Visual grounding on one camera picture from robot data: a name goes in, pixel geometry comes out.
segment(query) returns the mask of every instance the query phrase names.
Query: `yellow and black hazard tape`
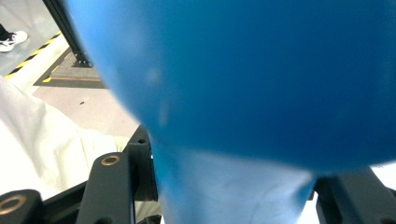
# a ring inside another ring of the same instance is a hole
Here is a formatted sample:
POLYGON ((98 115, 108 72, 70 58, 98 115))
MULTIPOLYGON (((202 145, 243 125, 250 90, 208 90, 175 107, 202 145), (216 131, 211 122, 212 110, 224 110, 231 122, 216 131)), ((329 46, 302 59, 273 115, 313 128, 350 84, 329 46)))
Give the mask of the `yellow and black hazard tape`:
POLYGON ((30 55, 23 63, 20 63, 12 72, 10 72, 8 75, 6 75, 6 79, 10 79, 13 77, 18 71, 20 71, 26 64, 28 64, 38 53, 40 53, 46 46, 48 46, 50 43, 52 43, 56 37, 61 35, 62 33, 59 31, 56 33, 55 36, 53 36, 49 41, 47 41, 43 46, 41 46, 38 50, 36 50, 32 55, 30 55))

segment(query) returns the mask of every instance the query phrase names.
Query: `white fabric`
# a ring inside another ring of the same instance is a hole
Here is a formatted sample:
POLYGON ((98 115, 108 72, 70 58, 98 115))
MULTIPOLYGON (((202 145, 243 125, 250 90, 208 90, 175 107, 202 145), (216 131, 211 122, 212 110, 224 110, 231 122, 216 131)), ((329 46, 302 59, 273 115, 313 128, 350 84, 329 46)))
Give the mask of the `white fabric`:
POLYGON ((0 77, 0 195, 36 189, 43 200, 87 180, 112 136, 79 128, 56 108, 0 77))

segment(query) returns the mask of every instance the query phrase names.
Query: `white sneaker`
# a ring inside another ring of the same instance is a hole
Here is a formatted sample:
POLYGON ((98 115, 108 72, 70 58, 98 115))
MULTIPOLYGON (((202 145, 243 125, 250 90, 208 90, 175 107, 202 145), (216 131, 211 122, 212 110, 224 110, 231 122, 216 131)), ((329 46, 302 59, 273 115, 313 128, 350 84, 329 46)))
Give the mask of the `white sneaker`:
POLYGON ((0 40, 0 52, 12 51, 15 46, 24 42, 27 39, 27 34, 24 31, 17 31, 10 33, 10 37, 7 40, 0 40))

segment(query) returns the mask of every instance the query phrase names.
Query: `blue mannequin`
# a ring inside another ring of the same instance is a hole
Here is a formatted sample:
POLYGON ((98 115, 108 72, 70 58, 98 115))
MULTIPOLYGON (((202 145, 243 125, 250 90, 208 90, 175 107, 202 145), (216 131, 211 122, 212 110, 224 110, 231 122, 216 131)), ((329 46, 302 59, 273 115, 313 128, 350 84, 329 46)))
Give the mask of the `blue mannequin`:
POLYGON ((318 176, 396 158, 392 1, 67 2, 167 223, 294 223, 318 176))

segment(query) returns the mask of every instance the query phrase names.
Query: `black metal frame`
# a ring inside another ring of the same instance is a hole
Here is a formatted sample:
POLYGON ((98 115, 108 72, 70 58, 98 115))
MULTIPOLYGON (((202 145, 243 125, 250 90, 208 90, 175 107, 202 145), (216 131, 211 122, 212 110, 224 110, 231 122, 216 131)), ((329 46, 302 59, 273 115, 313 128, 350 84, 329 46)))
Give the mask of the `black metal frame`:
POLYGON ((43 2, 77 59, 73 66, 92 67, 92 62, 90 61, 87 52, 79 44, 76 33, 73 30, 73 26, 65 14, 66 10, 63 0, 43 0, 43 2))
MULTIPOLYGON (((318 180, 320 224, 396 224, 396 190, 371 169, 318 180)), ((134 223, 134 201, 157 201, 149 136, 139 127, 122 153, 98 158, 87 182, 44 202, 26 189, 0 196, 1 224, 134 223)), ((160 216, 138 224, 158 224, 160 216)))
MULTIPOLYGON (((141 126, 122 152, 95 160, 87 182, 44 202, 31 189, 1 195, 0 223, 135 224, 134 201, 158 201, 149 136, 141 126)), ((138 224, 160 221, 153 216, 138 224)))
POLYGON ((315 191, 320 224, 396 224, 396 192, 371 169, 322 178, 315 191))

